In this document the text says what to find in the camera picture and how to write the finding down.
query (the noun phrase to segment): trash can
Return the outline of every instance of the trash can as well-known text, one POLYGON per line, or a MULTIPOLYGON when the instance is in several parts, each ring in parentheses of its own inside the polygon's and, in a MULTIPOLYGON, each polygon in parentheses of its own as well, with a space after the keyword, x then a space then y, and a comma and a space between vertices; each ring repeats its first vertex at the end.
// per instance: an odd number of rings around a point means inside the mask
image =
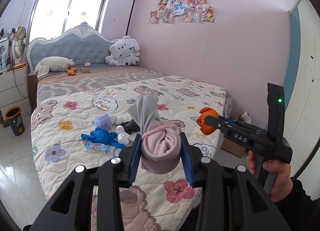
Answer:
POLYGON ((9 121, 13 134, 19 136, 24 133, 24 125, 21 117, 21 107, 12 107, 5 113, 5 118, 9 121))

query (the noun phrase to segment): blue glove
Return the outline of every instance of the blue glove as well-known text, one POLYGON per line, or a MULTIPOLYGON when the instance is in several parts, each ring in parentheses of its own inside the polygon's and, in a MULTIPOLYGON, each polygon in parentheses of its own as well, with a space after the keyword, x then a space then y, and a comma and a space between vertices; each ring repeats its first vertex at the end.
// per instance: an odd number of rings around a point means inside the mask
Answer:
POLYGON ((94 131, 90 132, 90 135, 81 134, 82 140, 88 139, 93 143, 103 143, 105 145, 111 144, 121 149, 124 148, 125 145, 114 140, 115 137, 117 137, 117 133, 109 133, 108 130, 100 128, 96 128, 94 131))

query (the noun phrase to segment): orange plush duck feet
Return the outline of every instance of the orange plush duck feet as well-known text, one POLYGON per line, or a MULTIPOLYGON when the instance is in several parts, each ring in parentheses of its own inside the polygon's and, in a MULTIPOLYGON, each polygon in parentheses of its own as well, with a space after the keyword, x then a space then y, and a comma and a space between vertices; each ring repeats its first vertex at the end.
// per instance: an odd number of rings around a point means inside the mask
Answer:
POLYGON ((205 135, 210 135, 211 133, 213 133, 217 128, 211 127, 207 124, 205 124, 204 120, 205 118, 210 115, 213 116, 215 118, 219 118, 218 113, 213 110, 210 107, 204 107, 200 110, 201 115, 199 116, 199 118, 196 120, 196 123, 200 126, 200 130, 203 134, 205 135))
POLYGON ((77 70, 78 68, 75 68, 75 67, 69 67, 65 69, 65 71, 68 73, 69 76, 74 76, 77 70))

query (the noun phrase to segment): purple knit item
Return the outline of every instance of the purple knit item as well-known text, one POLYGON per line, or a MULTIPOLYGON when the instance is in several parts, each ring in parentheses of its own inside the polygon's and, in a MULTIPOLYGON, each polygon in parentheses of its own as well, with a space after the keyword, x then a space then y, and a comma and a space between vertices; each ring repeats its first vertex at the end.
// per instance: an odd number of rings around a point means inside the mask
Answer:
POLYGON ((93 121, 94 125, 100 129, 109 130, 112 126, 112 120, 108 113, 104 113, 102 115, 97 115, 93 121))

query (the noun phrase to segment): cardboard box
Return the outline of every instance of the cardboard box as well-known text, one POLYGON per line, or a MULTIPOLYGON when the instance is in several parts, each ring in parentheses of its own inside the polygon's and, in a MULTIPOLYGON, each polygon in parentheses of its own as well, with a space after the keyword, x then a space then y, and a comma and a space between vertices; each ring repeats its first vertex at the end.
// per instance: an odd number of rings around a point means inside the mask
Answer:
MULTIPOLYGON (((244 122, 244 119, 242 119, 242 117, 239 116, 237 121, 244 122)), ((236 155, 236 156, 238 156, 238 157, 240 157, 240 158, 243 156, 243 153, 245 151, 244 147, 242 147, 239 144, 236 144, 235 142, 230 141, 230 140, 228 140, 226 138, 223 140, 221 148, 226 150, 226 151, 228 151, 228 152, 230 152, 230 153, 232 153, 232 154, 234 154, 234 155, 236 155)))

